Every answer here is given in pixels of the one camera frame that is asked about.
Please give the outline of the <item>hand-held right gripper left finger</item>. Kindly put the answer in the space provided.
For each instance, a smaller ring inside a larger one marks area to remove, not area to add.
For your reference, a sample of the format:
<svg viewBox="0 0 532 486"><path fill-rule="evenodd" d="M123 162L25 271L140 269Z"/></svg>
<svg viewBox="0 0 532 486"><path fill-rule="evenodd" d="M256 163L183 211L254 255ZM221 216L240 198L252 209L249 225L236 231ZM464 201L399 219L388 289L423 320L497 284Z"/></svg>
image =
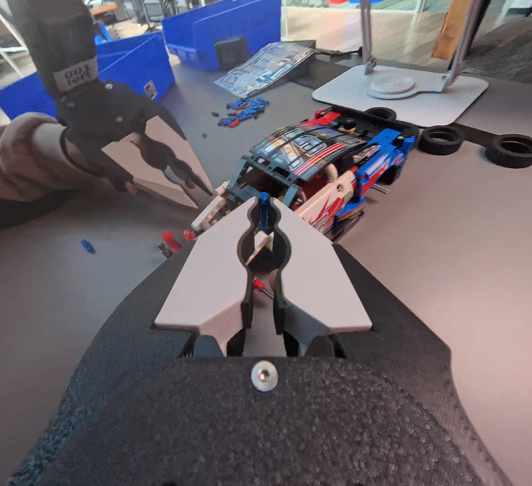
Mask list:
<svg viewBox="0 0 532 486"><path fill-rule="evenodd" d="M253 281L247 261L255 250L255 198L240 205L195 241L155 318L155 328L216 339L223 355L249 329Z"/></svg>

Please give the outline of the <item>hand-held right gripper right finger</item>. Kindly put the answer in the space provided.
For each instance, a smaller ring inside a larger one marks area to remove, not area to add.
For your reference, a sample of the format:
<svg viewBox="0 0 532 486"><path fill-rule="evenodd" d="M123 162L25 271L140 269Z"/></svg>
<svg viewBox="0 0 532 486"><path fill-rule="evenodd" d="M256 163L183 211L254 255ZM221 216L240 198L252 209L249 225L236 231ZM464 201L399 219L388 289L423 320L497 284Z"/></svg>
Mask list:
<svg viewBox="0 0 532 486"><path fill-rule="evenodd" d="M366 332L370 317L335 246L281 201L269 199L276 333L287 356L320 336Z"/></svg>

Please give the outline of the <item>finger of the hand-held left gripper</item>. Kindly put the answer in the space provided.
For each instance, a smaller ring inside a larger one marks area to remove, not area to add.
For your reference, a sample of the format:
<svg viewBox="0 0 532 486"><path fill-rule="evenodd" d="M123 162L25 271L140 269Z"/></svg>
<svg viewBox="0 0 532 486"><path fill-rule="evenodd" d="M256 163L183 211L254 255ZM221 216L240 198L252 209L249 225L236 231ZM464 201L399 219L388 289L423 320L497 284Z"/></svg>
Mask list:
<svg viewBox="0 0 532 486"><path fill-rule="evenodd" d="M208 196L213 195L213 186L190 143L159 116L146 122L145 153L152 167L162 171L169 167L177 178L190 180Z"/></svg>
<svg viewBox="0 0 532 486"><path fill-rule="evenodd" d="M102 152L132 175L133 183L140 190L180 206L198 208L198 204L185 191L184 183L170 181L163 170L149 165L139 147L129 139L111 142L102 148Z"/></svg>

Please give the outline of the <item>toy brick race car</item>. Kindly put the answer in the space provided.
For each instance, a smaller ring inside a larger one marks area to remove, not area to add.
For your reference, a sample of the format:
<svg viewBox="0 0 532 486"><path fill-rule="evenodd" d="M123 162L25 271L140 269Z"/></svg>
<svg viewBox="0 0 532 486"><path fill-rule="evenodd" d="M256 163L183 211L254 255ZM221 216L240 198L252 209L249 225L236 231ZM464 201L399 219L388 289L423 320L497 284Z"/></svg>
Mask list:
<svg viewBox="0 0 532 486"><path fill-rule="evenodd" d="M371 189L386 194L419 136L409 123L333 106L272 133L243 155L232 178L196 217L185 240L247 199L268 192L331 242L363 216Z"/></svg>

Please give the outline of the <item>grey desk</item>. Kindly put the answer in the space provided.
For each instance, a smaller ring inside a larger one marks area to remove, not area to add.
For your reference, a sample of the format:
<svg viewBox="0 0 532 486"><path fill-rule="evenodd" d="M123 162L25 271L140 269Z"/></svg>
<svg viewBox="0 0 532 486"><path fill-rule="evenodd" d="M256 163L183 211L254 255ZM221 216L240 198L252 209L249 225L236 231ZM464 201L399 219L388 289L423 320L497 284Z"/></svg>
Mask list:
<svg viewBox="0 0 532 486"><path fill-rule="evenodd" d="M95 182L1 231L1 485L97 331L163 263L161 234L189 218ZM450 156L415 150L340 243L450 347L475 429L509 479L531 485L531 168L493 165L468 142Z"/></svg>

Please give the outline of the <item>large blue plastic bin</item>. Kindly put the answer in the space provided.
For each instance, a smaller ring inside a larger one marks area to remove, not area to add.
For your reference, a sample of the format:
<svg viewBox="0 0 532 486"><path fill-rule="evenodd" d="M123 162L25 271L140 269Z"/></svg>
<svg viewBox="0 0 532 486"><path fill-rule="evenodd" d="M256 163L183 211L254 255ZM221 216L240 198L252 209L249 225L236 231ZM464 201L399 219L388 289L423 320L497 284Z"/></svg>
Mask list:
<svg viewBox="0 0 532 486"><path fill-rule="evenodd" d="M160 102L175 84L161 32L96 45L99 78L127 84ZM37 72L1 89L1 109L10 120L27 112L56 117L54 101Z"/></svg>

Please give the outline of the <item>pile of blue red pins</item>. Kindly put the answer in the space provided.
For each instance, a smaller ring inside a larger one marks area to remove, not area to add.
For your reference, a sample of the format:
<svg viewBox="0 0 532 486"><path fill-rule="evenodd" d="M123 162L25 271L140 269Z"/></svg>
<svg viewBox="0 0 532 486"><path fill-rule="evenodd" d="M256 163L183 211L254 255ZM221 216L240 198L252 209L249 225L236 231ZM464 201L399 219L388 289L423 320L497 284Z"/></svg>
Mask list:
<svg viewBox="0 0 532 486"><path fill-rule="evenodd" d="M235 128L250 119L257 119L263 114L270 102L262 97L240 98L226 104L227 116L219 118L218 127Z"/></svg>

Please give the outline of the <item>small black device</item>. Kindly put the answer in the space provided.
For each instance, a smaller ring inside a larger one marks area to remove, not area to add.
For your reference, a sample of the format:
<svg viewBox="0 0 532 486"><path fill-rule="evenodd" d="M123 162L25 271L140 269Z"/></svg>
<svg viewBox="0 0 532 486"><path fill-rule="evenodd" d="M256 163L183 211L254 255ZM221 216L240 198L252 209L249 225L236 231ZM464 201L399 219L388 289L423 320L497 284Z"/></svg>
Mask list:
<svg viewBox="0 0 532 486"><path fill-rule="evenodd" d="M245 36L221 39L214 44L218 69L230 71L246 63L249 58L249 48Z"/></svg>

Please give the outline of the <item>shiny sticker sheet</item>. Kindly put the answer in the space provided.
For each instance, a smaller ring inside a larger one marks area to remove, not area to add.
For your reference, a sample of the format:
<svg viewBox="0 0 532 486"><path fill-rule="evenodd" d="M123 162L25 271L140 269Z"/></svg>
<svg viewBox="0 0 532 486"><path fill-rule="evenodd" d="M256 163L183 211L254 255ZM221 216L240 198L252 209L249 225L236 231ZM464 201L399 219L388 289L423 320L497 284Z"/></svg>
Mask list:
<svg viewBox="0 0 532 486"><path fill-rule="evenodd" d="M267 44L214 84L237 98L252 98L281 80L301 75L316 53L311 45L283 41Z"/></svg>

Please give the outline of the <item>white book stand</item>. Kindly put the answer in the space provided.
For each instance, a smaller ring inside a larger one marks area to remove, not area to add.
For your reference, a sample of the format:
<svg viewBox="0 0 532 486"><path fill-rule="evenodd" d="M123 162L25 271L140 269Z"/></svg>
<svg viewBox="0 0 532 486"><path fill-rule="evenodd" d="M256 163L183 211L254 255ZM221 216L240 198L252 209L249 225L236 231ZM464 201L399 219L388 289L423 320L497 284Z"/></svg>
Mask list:
<svg viewBox="0 0 532 486"><path fill-rule="evenodd" d="M464 20L459 22L450 68L438 73L379 65L372 49L370 0L361 0L362 64L314 90L313 99L360 111L380 103L393 109L400 120L421 127L454 123L489 86L484 79L461 73L481 3L464 1Z"/></svg>

